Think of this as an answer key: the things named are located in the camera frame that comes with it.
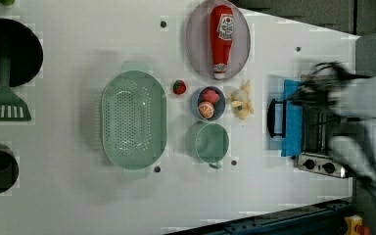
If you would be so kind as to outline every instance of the oven knob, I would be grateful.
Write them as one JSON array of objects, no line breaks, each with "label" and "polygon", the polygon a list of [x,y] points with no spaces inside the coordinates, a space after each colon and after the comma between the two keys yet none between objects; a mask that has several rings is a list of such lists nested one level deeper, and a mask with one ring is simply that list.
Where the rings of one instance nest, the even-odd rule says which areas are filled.
[{"label": "oven knob", "polygon": [[308,169],[313,169],[315,168],[315,162],[313,160],[306,160],[304,166]]},{"label": "oven knob", "polygon": [[325,169],[325,171],[326,171],[327,173],[333,173],[333,172],[335,171],[335,167],[334,167],[334,165],[331,164],[331,163],[328,163],[328,164],[323,165],[322,168]]}]

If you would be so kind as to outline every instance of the green spatula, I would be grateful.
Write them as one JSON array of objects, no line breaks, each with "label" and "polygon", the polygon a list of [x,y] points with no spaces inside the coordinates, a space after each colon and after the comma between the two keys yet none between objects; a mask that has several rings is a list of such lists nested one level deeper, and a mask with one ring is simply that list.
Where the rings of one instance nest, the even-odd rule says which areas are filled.
[{"label": "green spatula", "polygon": [[11,71],[11,41],[1,39],[0,51],[0,121],[31,120],[26,102],[11,90],[9,85]]}]

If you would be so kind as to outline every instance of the small bowl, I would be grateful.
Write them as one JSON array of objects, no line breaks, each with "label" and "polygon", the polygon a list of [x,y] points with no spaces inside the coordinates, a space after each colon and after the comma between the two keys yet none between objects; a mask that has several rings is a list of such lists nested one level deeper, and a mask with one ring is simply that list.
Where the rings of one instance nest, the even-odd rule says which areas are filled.
[{"label": "small bowl", "polygon": [[[204,99],[203,99],[203,97],[201,97],[201,94],[206,89],[212,89],[212,90],[216,91],[216,93],[218,93],[218,95],[219,95],[219,100],[213,105],[214,106],[214,115],[211,118],[202,117],[201,114],[200,114],[200,111],[198,110],[198,106],[202,102],[204,102]],[[200,88],[200,89],[196,90],[194,92],[194,94],[192,94],[192,97],[191,97],[191,111],[192,111],[192,114],[196,118],[201,119],[201,120],[214,121],[214,120],[219,119],[222,116],[222,114],[224,114],[224,111],[225,111],[224,93],[222,93],[222,91],[220,89],[216,88],[215,86],[207,86],[205,88]]]},{"label": "small bowl", "polygon": [[200,158],[215,169],[221,168],[221,161],[227,154],[229,142],[227,131],[216,123],[195,123],[185,136],[188,154]]}]

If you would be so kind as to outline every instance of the grey plate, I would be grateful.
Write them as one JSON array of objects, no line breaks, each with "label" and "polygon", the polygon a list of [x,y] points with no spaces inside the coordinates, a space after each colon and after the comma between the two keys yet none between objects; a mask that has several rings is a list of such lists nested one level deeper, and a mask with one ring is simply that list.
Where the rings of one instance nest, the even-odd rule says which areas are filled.
[{"label": "grey plate", "polygon": [[198,6],[187,25],[186,45],[194,69],[204,77],[214,79],[212,46],[210,42],[210,14],[219,5],[232,8],[234,13],[234,35],[226,79],[236,75],[247,62],[250,54],[250,31],[240,10],[225,0],[209,0]]}]

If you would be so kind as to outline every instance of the red ball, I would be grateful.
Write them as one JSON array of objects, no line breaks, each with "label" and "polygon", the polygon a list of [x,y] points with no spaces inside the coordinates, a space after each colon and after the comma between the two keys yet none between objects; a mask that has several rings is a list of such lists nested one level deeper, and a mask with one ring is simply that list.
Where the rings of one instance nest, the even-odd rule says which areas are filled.
[{"label": "red ball", "polygon": [[215,104],[220,98],[216,91],[209,89],[209,88],[205,89],[202,92],[202,97],[203,97],[204,101],[208,101],[212,104]]}]

